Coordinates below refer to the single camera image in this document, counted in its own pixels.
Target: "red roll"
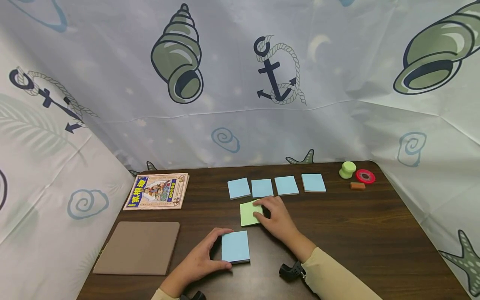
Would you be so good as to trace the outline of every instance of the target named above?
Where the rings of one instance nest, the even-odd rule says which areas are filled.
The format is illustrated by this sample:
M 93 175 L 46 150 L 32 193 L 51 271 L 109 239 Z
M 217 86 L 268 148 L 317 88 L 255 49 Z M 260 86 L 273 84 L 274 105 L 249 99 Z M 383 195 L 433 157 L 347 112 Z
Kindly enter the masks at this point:
M 365 184 L 372 184 L 375 182 L 375 175 L 372 172 L 365 169 L 358 170 L 356 176 L 358 181 L 363 182 Z

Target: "rope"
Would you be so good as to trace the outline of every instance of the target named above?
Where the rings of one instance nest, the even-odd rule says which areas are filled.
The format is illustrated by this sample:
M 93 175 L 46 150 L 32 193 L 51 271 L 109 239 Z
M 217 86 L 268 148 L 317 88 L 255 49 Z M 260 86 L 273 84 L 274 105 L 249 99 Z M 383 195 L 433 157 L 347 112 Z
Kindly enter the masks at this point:
M 273 37 L 273 35 L 272 36 L 265 36 L 265 40 L 261 41 L 258 44 L 257 50 L 259 50 L 259 51 L 264 50 L 266 48 L 266 43 L 269 42 L 272 37 Z M 275 99 L 275 93 L 272 89 L 272 91 L 270 92 L 270 96 L 272 97 L 272 101 L 276 104 L 285 105 L 285 104 L 292 103 L 298 95 L 298 96 L 300 96 L 300 101 L 303 104 L 307 105 L 307 101 L 305 100 L 305 94 L 300 90 L 300 63 L 299 63 L 297 55 L 293 51 L 292 47 L 290 47 L 289 45 L 287 45 L 285 43 L 275 44 L 275 46 L 273 46 L 270 49 L 270 51 L 268 51 L 267 55 L 265 55 L 265 56 L 257 55 L 257 61 L 258 62 L 264 62 L 265 60 L 270 59 L 279 50 L 286 51 L 292 57 L 293 62 L 295 63 L 295 79 L 296 79 L 296 82 L 295 82 L 295 85 L 291 85 L 290 83 L 277 84 L 279 89 L 280 88 L 285 88 L 285 89 L 290 88 L 290 89 L 292 89 L 293 93 L 287 99 L 285 99 L 283 101 L 277 101 Z
M 22 68 L 20 67 L 17 67 L 17 70 L 18 70 L 18 75 L 17 75 L 17 81 L 21 84 L 26 84 L 27 80 L 25 78 L 25 76 L 23 75 L 24 74 L 24 71 L 22 70 Z M 86 108 L 82 105 L 80 105 L 78 103 L 78 101 L 67 91 L 67 89 L 65 88 L 64 85 L 62 85 L 60 82 L 56 81 L 55 79 L 51 78 L 51 77 L 48 77 L 46 76 L 45 74 L 42 74 L 42 73 L 39 73 L 39 72 L 35 72 L 35 71 L 28 71 L 27 73 L 28 77 L 30 77 L 30 79 L 32 80 L 33 84 L 34 84 L 34 88 L 31 89 L 31 90 L 24 90 L 27 94 L 31 95 L 31 96 L 36 96 L 38 95 L 38 90 L 39 90 L 39 86 L 38 84 L 34 81 L 34 78 L 35 77 L 39 77 L 39 78 L 42 78 L 48 82 L 50 82 L 51 84 L 55 85 L 59 90 L 61 90 L 61 92 L 63 93 L 63 95 L 65 97 L 67 97 L 67 99 L 70 101 L 70 104 L 68 104 L 67 106 L 72 109 L 76 114 L 77 116 L 79 116 L 79 118 L 81 120 L 76 120 L 77 121 L 77 124 L 79 124 L 80 126 L 82 127 L 86 127 L 84 122 L 83 122 L 83 112 L 86 112 L 87 114 L 89 114 L 90 116 L 92 117 L 97 117 L 99 118 L 99 116 L 92 112 L 89 108 Z

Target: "black clip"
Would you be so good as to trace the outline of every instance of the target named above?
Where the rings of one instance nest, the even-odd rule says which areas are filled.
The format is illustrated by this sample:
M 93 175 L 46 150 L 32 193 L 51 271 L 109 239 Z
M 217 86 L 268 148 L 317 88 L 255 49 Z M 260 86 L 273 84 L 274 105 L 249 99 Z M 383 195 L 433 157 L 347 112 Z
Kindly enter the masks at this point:
M 198 291 L 192 299 L 188 298 L 185 295 L 181 295 L 180 300 L 207 300 L 207 298 L 201 291 Z
M 298 261 L 291 268 L 286 264 L 282 264 L 278 273 L 280 274 L 280 277 L 282 277 L 285 281 L 295 280 L 299 276 L 305 279 L 305 277 L 307 276 L 305 270 L 301 266 L 301 263 Z

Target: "brown mat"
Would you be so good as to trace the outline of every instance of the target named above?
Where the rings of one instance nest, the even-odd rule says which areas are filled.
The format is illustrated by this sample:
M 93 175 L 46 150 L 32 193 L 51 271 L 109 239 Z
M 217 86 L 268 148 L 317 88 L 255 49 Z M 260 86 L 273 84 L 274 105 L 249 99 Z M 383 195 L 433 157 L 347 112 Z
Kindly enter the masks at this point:
M 178 222 L 120 222 L 93 273 L 166 275 L 179 230 Z

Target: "conch shell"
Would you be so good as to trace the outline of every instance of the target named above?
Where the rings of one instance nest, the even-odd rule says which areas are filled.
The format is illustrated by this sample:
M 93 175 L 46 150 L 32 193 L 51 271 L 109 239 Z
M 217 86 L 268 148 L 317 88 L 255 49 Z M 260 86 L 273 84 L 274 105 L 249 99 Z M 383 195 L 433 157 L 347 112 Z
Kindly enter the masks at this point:
M 417 34 L 403 56 L 404 70 L 394 89 L 405 95 L 447 84 L 462 61 L 480 47 L 480 0 L 470 3 Z
M 173 101 L 187 104 L 202 94 L 204 80 L 198 69 L 202 50 L 188 5 L 182 4 L 172 16 L 150 58 L 157 74 L 168 84 Z

